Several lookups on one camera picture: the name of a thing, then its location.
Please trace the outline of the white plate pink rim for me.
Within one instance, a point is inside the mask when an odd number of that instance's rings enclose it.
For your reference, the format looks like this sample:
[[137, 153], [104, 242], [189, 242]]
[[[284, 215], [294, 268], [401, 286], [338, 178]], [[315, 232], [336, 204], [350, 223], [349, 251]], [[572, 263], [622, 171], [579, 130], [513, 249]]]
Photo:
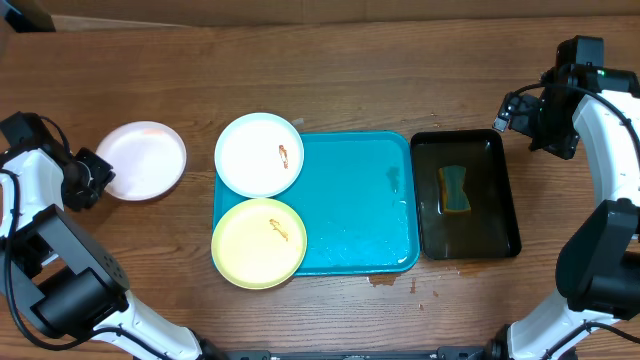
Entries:
[[164, 196], [178, 184], [187, 165], [186, 147], [179, 134], [152, 121], [118, 127], [101, 141], [96, 154], [115, 173], [106, 192], [124, 201]]

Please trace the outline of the green yellow sponge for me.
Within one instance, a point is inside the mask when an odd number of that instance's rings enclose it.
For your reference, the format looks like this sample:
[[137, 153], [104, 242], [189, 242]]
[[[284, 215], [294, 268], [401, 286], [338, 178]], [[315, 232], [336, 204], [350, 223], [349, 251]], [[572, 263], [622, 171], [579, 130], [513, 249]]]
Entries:
[[466, 168], [450, 165], [438, 170], [440, 207], [444, 214], [462, 214], [471, 211], [471, 205], [464, 191]]

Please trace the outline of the white plate mint rim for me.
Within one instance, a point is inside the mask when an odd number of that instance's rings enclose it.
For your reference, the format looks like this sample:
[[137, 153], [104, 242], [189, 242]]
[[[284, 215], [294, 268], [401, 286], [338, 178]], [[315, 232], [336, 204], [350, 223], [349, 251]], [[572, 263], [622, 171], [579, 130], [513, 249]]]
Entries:
[[247, 198], [285, 191], [298, 178], [304, 157], [298, 130], [284, 118], [265, 112], [232, 121], [221, 132], [214, 151], [218, 177]]

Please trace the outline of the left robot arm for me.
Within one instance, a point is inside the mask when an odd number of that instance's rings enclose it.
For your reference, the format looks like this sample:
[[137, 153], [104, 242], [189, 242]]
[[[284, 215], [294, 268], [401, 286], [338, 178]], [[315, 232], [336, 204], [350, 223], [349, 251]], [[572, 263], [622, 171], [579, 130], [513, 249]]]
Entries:
[[65, 213], [93, 205], [113, 177], [87, 149], [15, 144], [2, 153], [1, 289], [17, 328], [52, 351], [94, 340], [136, 359], [224, 358], [142, 303], [118, 261]]

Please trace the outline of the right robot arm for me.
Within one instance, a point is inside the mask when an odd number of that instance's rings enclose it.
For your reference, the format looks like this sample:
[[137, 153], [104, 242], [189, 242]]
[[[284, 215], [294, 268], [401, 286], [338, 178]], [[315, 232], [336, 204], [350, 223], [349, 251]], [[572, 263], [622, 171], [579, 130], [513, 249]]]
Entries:
[[531, 138], [531, 149], [563, 159], [582, 142], [596, 207], [562, 248], [555, 290], [528, 316], [504, 326], [485, 347], [487, 359], [573, 359], [597, 330], [631, 342], [616, 328], [639, 313], [639, 81], [595, 60], [556, 65], [537, 83], [505, 96], [495, 129]]

